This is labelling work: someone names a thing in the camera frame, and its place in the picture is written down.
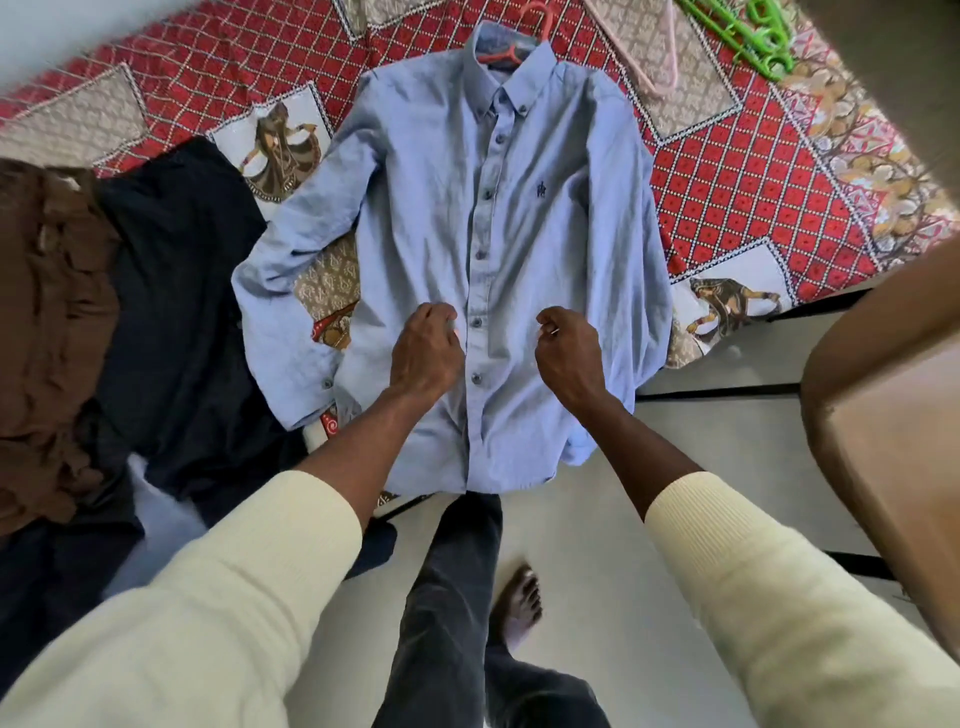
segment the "brown clothing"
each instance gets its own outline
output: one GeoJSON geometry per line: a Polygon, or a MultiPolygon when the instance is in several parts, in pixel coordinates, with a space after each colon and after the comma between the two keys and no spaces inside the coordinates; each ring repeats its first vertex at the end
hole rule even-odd
{"type": "Polygon", "coordinates": [[[0,535],[67,522],[99,472],[73,436],[119,305],[92,175],[0,159],[0,535]]]}

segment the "green hanger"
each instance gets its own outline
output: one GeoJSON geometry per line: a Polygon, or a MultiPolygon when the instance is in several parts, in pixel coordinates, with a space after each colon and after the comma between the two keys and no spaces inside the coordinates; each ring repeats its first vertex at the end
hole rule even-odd
{"type": "Polygon", "coordinates": [[[677,2],[736,51],[734,61],[742,58],[770,81],[779,81],[793,70],[790,30],[777,0],[747,0],[747,17],[757,27],[740,19],[723,0],[677,2]]]}

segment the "brown fabric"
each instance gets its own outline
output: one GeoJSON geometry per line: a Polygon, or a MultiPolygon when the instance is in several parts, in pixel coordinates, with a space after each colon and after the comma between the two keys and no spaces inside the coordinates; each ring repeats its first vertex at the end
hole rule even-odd
{"type": "Polygon", "coordinates": [[[960,239],[908,263],[827,332],[804,369],[827,481],[960,656],[960,239]]]}
{"type": "Polygon", "coordinates": [[[0,535],[67,522],[99,472],[73,436],[93,396],[119,305],[117,236],[89,172],[0,159],[0,535]]]}

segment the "shirt collar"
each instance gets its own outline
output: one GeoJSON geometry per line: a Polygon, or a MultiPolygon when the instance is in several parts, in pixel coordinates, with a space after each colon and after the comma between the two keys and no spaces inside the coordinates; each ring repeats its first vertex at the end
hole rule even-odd
{"type": "Polygon", "coordinates": [[[557,57],[553,55],[550,43],[544,42],[534,47],[537,42],[533,38],[489,20],[482,20],[473,29],[467,45],[464,46],[464,93],[474,113],[479,116],[490,108],[500,83],[486,66],[477,61],[477,52],[479,50],[480,55],[484,55],[504,51],[511,43],[516,43],[518,49],[524,46],[533,47],[530,55],[503,84],[510,103],[521,116],[525,116],[534,105],[557,66],[557,57]]]}

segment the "shirt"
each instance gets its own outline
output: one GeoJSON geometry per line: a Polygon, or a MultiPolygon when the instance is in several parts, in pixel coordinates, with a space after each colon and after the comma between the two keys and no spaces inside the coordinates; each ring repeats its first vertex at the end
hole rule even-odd
{"type": "Polygon", "coordinates": [[[387,490],[526,488],[580,464],[587,433],[540,379],[537,314],[581,311],[631,411],[664,363],[669,278],[633,107],[603,72],[485,21],[467,46],[368,72],[317,171],[233,275],[251,372],[287,427],[348,422],[390,379],[424,302],[447,302],[464,379],[414,430],[387,490]],[[532,49],[512,73],[477,54],[532,49]],[[311,339],[294,281],[356,220],[361,299],[341,355],[311,339]]]}
{"type": "MultiPolygon", "coordinates": [[[[955,725],[947,653],[715,475],[670,485],[646,525],[762,728],[955,725]]],[[[51,643],[0,703],[0,725],[286,726],[284,695],[359,550],[336,491],[281,473],[150,586],[51,643]]]]}

